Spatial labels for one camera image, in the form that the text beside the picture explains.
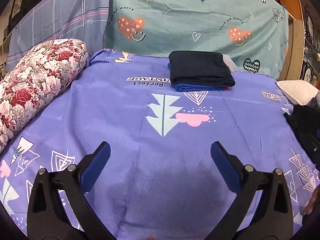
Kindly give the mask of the right hand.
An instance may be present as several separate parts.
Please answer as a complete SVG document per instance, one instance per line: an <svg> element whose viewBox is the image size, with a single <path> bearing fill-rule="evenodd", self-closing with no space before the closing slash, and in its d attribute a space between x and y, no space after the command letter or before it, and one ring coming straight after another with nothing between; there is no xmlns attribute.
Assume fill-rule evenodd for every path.
<svg viewBox="0 0 320 240"><path fill-rule="evenodd" d="M317 201L318 198L319 198L319 185L313 191L312 196L303 211L303 215L310 215L312 213L313 208L315 206L315 202Z"/></svg>

